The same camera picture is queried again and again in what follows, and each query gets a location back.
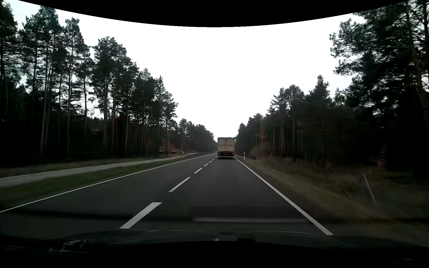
sky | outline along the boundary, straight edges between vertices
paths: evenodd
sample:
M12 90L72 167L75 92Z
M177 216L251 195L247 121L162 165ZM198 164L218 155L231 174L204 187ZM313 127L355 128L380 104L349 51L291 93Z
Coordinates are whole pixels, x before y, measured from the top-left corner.
M38 5L7 1L18 22L39 10ZM265 115L280 88L297 85L308 93L324 76L331 95L345 89L351 77L333 73L338 59L330 54L329 34L342 21L363 19L352 14L286 24L251 27L179 27L88 16L57 9L61 25L80 20L85 43L111 36L127 56L155 78L162 76L173 95L177 121L186 118L204 125L217 137L234 137L241 123L256 113ZM103 117L99 111L95 116Z

asphalt road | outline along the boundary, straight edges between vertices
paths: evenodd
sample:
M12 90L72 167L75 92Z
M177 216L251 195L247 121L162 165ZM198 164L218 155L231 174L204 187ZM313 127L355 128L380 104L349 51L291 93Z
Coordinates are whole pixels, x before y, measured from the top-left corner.
M204 155L23 205L0 212L0 234L47 239L120 230L331 234L241 162Z

road marking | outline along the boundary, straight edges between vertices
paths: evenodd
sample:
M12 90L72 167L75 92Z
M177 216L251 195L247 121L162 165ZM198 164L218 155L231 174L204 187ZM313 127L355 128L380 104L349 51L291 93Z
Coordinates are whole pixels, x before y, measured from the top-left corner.
M306 217L308 220L310 220L315 226L317 226L317 228L319 228L322 232L324 232L324 234L333 235L329 230L327 230L327 228L325 228L320 223L318 223L313 217L311 217L309 214L307 214L307 212L302 210L298 205L294 204L294 202L292 202L289 198L287 198L285 195L283 195L281 192L279 192L276 188L274 188L271 184L269 184L269 182L267 182L265 179L261 178L261 176L256 174L256 172L254 172L252 169L248 168L248 166L246 166L243 162L239 161L239 159L237 159L236 157L235 157L235 159L238 160L238 162L240 162L247 169L249 169L254 175L256 175L258 178L260 178L265 184L267 184L269 187L271 187L271 189L274 190L274 192L276 192L278 195L280 195L282 198L284 198L284 200L287 201L289 204L291 204L291 206L293 206L295 209L297 209L299 212L301 212L301 214L304 215L304 217Z
M128 222L126 222L122 227L119 229L129 229L130 227L134 226L137 221L141 220L143 217L145 217L150 211L152 211L154 208L156 208L161 202L152 202L152 204L149 204L146 208L144 208L142 211L140 211L137 215L135 215L133 218L131 218Z
M171 192L175 191L175 189L178 188L178 186L182 185L182 183L184 183L185 181L187 181L189 178L191 178L191 177L188 177L188 178L184 179L181 183L179 183L177 186L173 187L173 189L171 189L168 192L171 193Z
M9 211L9 210L12 210L12 209L15 209L15 208L19 208L19 207L22 207L22 206L25 206L25 205L33 204L33 203L36 203L36 202L39 202L39 201L42 201L42 200L46 200L46 199L49 199L49 198L58 197L58 196L61 196L61 195L64 195L64 194L68 194L70 192L74 192L74 191L77 191L77 190L81 190L81 189L84 189L84 188L87 188L87 187L90 187L90 186L94 186L94 185L98 185L98 184L110 182L110 181L113 181L113 180L116 180L116 179L120 179L120 178L123 178L123 177L127 177L127 176L131 176L131 175L139 174L139 173L142 173L142 172L145 172L145 171L149 171L149 170L152 170L152 169L155 169L155 168L163 168L163 167L166 167L166 166L169 166L169 165L181 163L181 162L188 161L188 160L193 160L193 159L200 158L200 157L203 157L203 156L206 156L206 155L198 156L198 157L195 157L195 158L190 158L190 159L187 159L187 160L177 161L177 162L166 164L166 165L163 165L163 166L154 167L154 168L142 170L142 171L139 171L139 172L135 172L135 173L132 173L132 174L128 174L128 175L125 175L125 176L122 176L122 177L118 177L118 178L115 178L115 179L110 179L110 180L106 180L106 181L103 181L103 182L98 182L98 183L95 183L95 184L87 185L87 186L80 187L80 188L77 188L77 189L74 189L74 190L70 190L70 191L67 191L67 192L56 194L56 195L53 195L53 196L50 196L50 197L41 198L41 199L38 199L38 200L35 200L35 201L31 201L31 202L26 203L26 204L20 204L20 205L14 206L14 207L10 207L8 209L1 210L0 213Z

truck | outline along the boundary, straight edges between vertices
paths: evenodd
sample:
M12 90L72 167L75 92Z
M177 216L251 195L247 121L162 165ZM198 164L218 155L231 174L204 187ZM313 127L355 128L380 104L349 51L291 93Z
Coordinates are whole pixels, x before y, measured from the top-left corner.
M219 137L218 138L218 159L235 158L235 138Z

grass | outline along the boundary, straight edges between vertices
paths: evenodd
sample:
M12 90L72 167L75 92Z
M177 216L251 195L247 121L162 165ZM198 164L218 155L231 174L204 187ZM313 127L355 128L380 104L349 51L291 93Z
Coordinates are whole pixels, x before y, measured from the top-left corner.
M245 162L269 175L313 209L322 208L335 220L326 228L334 234L361 233L429 247L429 188L415 185L408 172L380 171L369 167L314 171L285 161ZM359 183L364 173L378 206Z
M33 174L54 170L63 170L70 168L84 168L84 167L92 167L92 166L100 166L100 165L108 165L108 164L116 164L116 163L124 163L124 162L133 162L133 161L142 161L152 158L114 158L114 159L98 159L98 160L89 160L89 161L79 161L79 162L66 162L66 163L53 163L53 164L45 164L45 165L34 165L28 167L12 167L12 168L0 168L0 178L10 177L10 176L18 176L25 174Z
M27 202L70 191L79 187L136 173L142 170L175 163L181 160L182 159L172 159L129 167L115 167L83 174L48 178L14 187L1 188L0 209L6 209L16 205L25 204Z

